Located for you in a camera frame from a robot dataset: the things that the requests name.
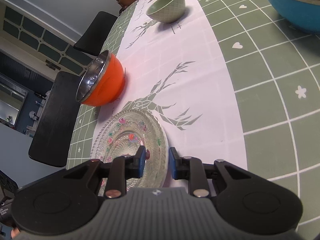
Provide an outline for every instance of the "glass plate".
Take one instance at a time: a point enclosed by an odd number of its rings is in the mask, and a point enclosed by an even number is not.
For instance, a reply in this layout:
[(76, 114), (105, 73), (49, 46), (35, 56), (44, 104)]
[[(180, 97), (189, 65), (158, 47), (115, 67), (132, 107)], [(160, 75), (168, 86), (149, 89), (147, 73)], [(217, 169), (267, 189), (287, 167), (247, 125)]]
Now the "glass plate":
[[(140, 179), (128, 179), (132, 187), (161, 187), (168, 169), (168, 140), (157, 119), (143, 110), (128, 110), (114, 115), (102, 128), (93, 144), (91, 159), (104, 163), (119, 156), (135, 155), (140, 145), (147, 150), (146, 164)], [(103, 195), (103, 179), (99, 195)]]

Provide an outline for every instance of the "white star print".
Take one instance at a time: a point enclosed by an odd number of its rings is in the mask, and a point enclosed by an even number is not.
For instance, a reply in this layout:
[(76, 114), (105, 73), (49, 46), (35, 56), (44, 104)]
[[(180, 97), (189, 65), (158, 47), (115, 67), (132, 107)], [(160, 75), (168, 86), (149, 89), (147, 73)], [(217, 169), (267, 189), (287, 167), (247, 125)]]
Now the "white star print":
[(298, 95), (298, 98), (306, 98), (306, 88), (302, 88), (301, 86), (298, 86), (298, 90), (296, 90), (296, 94)]

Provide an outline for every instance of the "silver screw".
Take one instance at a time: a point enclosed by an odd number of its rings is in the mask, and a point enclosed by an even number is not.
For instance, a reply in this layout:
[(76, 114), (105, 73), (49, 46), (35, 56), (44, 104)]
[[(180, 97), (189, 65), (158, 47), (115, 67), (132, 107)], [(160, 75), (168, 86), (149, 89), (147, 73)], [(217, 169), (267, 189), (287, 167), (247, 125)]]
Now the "silver screw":
[(200, 189), (196, 189), (193, 192), (193, 195), (195, 195), (196, 197), (206, 197), (207, 195), (209, 195), (209, 191), (207, 191), (206, 189), (200, 188)]
[(108, 198), (117, 198), (121, 196), (121, 192), (119, 190), (116, 189), (110, 189), (106, 192), (106, 196)]

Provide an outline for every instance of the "hand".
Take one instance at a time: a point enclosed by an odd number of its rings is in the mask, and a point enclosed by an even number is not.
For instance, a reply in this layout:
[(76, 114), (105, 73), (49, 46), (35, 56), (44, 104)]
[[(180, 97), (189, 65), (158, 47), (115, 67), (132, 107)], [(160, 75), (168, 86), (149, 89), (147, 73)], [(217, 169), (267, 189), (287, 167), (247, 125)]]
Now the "hand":
[(11, 238), (15, 238), (18, 234), (20, 234), (20, 231), (18, 228), (14, 228), (11, 230)]

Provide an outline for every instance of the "bowl of food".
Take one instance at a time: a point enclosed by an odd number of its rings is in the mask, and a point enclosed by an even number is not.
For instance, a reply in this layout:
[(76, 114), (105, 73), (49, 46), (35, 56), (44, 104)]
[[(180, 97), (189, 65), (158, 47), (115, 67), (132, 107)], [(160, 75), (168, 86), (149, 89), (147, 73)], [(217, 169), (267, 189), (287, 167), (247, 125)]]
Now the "bowl of food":
[(296, 28), (320, 33), (320, 0), (269, 0), (271, 5)]
[(185, 0), (156, 0), (146, 14), (158, 22), (172, 23), (178, 20), (185, 10)]
[(120, 61), (108, 50), (90, 64), (78, 86), (76, 101), (88, 106), (102, 106), (118, 98), (124, 88)]

